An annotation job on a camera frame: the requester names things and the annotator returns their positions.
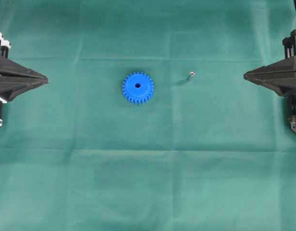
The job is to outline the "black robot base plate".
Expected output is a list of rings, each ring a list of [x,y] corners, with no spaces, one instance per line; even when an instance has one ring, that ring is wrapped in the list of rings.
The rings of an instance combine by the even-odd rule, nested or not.
[[[288,119],[291,130],[296,134],[296,94],[287,97]]]

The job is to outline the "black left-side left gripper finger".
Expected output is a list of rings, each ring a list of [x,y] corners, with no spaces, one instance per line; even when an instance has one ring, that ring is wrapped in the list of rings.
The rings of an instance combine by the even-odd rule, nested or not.
[[[18,95],[48,84],[47,78],[0,76],[0,97],[11,102]]]
[[[21,66],[5,57],[0,57],[0,74],[4,76],[30,77],[48,80],[46,76]]]

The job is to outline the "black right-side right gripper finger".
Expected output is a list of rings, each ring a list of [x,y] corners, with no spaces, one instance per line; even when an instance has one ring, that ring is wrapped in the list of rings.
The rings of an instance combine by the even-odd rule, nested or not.
[[[281,79],[259,79],[259,78],[245,78],[254,84],[263,86],[274,91],[278,96],[286,97],[296,94],[296,80],[295,78],[281,78]]]
[[[296,78],[296,57],[290,57],[273,64],[248,71],[244,74],[246,80],[276,80]]]

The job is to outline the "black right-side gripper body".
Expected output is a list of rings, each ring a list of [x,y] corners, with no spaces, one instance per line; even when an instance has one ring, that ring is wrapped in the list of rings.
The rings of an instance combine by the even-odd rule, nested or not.
[[[291,32],[289,37],[283,39],[282,44],[285,59],[296,56],[296,29]]]

